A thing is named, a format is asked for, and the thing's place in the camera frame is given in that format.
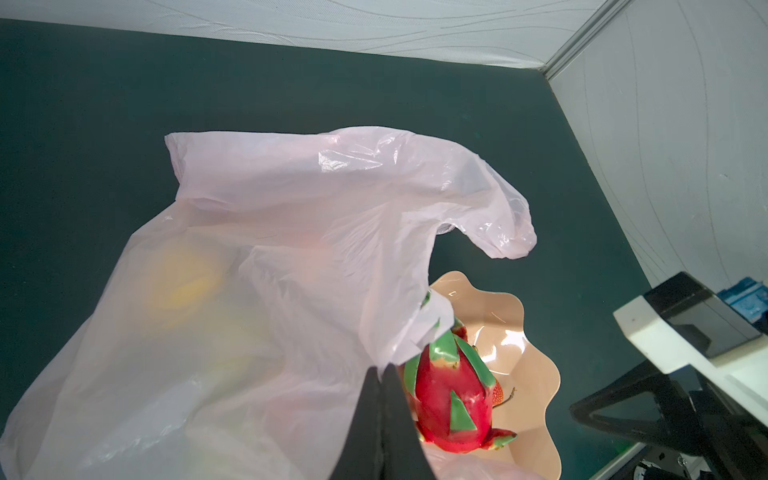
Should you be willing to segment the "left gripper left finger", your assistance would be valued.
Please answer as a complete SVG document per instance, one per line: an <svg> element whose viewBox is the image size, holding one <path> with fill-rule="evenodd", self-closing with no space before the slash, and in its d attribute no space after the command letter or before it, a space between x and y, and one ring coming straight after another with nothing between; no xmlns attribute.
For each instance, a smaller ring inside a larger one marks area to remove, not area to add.
<svg viewBox="0 0 768 480"><path fill-rule="evenodd" d="M382 472L381 383L367 370L350 428L330 480L377 480Z"/></svg>

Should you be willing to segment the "pink green dragon fruit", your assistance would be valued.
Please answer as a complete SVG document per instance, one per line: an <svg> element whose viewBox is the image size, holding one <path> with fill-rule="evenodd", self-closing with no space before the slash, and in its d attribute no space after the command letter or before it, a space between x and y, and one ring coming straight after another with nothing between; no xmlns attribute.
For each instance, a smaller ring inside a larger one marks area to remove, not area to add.
<svg viewBox="0 0 768 480"><path fill-rule="evenodd" d="M493 426L492 389L498 379L469 343L461 320L398 370L422 442L467 454L501 450L517 438Z"/></svg>

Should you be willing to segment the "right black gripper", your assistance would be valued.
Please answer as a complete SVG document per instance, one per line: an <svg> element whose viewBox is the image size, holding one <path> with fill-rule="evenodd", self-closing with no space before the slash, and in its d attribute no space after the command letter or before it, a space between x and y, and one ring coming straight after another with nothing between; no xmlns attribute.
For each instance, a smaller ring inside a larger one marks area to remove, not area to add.
<svg viewBox="0 0 768 480"><path fill-rule="evenodd" d="M609 435L700 457L715 479L767 477L767 426L691 366L664 374L646 360L570 414Z"/></svg>

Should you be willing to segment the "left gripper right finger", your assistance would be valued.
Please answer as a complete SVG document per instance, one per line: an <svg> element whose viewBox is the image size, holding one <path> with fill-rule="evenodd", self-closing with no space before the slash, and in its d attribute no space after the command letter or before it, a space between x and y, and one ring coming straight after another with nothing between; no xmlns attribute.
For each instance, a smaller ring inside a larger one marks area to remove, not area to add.
<svg viewBox="0 0 768 480"><path fill-rule="evenodd" d="M411 417L395 365L382 376L383 478L387 480L434 480Z"/></svg>

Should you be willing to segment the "small red strawberry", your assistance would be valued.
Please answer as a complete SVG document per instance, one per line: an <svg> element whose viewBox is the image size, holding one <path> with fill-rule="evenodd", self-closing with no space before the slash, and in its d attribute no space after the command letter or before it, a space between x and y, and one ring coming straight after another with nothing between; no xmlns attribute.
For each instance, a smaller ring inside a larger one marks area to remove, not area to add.
<svg viewBox="0 0 768 480"><path fill-rule="evenodd" d="M492 407L497 408L509 402L514 397L515 393L515 387L513 387L509 392L505 392L501 383L497 381L492 389Z"/></svg>

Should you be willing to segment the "pink plastic bag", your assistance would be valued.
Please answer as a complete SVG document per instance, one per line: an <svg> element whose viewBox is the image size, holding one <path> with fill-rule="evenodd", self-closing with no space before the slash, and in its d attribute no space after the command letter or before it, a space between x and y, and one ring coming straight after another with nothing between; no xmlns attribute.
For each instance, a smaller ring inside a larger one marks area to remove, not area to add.
<svg viewBox="0 0 768 480"><path fill-rule="evenodd" d="M94 313L22 396L9 479L325 479L370 367L453 319L429 302L436 236L491 258L535 246L525 197L443 139L385 127L166 139L172 205L129 239ZM235 252L186 322L141 324L140 270L166 239Z"/></svg>

